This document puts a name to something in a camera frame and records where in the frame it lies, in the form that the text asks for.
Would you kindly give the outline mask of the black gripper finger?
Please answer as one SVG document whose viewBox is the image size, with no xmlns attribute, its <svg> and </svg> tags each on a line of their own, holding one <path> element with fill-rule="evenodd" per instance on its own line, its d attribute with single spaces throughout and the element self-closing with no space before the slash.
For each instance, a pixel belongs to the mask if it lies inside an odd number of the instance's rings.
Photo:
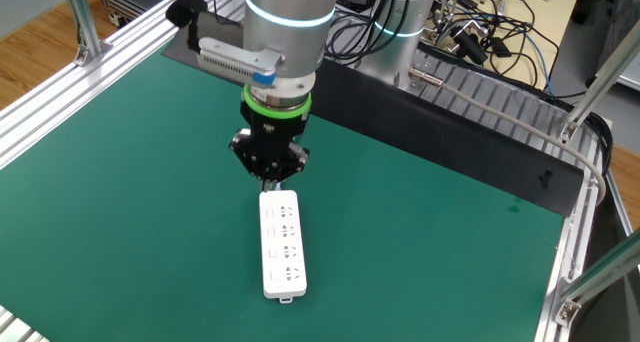
<svg viewBox="0 0 640 342">
<path fill-rule="evenodd" d="M 273 190 L 281 190 L 282 184 L 293 175 L 302 172 L 309 159 L 309 150 L 297 144 L 290 144 L 284 157 L 282 157 L 276 169 L 275 185 Z"/>
<path fill-rule="evenodd" d="M 235 153 L 247 172 L 258 180 L 262 191 L 273 189 L 273 181 L 267 178 L 269 172 L 267 161 L 256 152 L 249 128 L 241 128 L 235 133 L 229 144 L 229 149 Z"/>
</svg>

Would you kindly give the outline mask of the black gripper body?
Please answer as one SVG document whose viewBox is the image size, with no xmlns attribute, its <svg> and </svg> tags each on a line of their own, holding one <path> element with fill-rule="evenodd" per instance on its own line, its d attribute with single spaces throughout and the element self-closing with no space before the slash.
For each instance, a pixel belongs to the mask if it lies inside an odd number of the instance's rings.
<svg viewBox="0 0 640 342">
<path fill-rule="evenodd" d="M 288 146 L 295 144 L 293 139 L 304 132 L 306 121 L 301 116 L 287 119 L 267 117 L 256 112 L 247 102 L 241 103 L 240 111 L 250 125 L 256 152 L 267 161 L 267 178 L 275 178 L 275 167 L 285 156 Z"/>
</svg>

